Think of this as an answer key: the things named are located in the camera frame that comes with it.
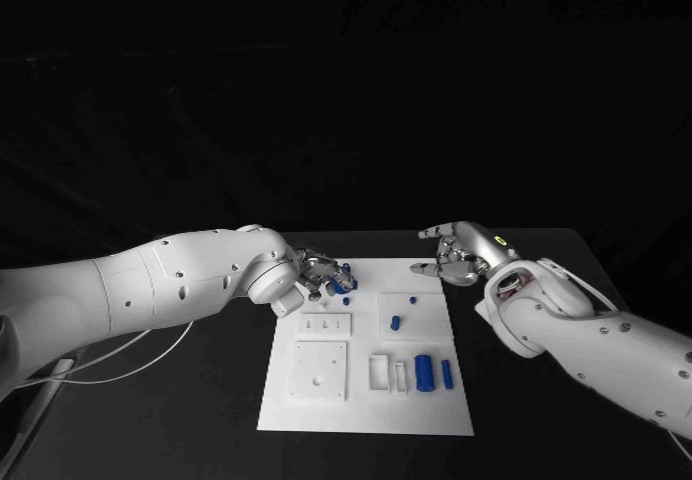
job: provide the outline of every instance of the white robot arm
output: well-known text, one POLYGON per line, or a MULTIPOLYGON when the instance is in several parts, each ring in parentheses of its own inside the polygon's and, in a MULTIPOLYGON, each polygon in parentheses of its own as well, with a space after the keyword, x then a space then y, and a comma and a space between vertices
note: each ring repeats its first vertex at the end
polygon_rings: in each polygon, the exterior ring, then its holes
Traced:
POLYGON ((182 233, 108 257, 0 270, 0 401, 61 355, 126 333, 218 313, 235 297, 281 318, 356 287, 322 252, 293 249, 260 225, 182 233))
POLYGON ((692 339, 614 306, 597 312, 565 270, 546 259, 521 260, 477 224, 456 222, 420 233, 435 237, 437 264, 411 270, 460 286, 486 276, 476 311, 512 351, 526 358, 548 351, 575 381, 692 439, 692 339))

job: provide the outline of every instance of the blue cylinder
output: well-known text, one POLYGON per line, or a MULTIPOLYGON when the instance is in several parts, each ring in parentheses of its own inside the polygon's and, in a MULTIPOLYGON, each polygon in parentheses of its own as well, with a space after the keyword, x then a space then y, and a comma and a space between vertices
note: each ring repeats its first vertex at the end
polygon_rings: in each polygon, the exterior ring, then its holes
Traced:
POLYGON ((454 383, 451 381, 451 369, 450 369, 450 361, 443 360, 443 378, 444 378, 444 388, 451 390, 454 388, 454 383))
POLYGON ((435 389, 433 360, 428 355, 415 357, 415 388, 420 392, 431 392, 435 389))

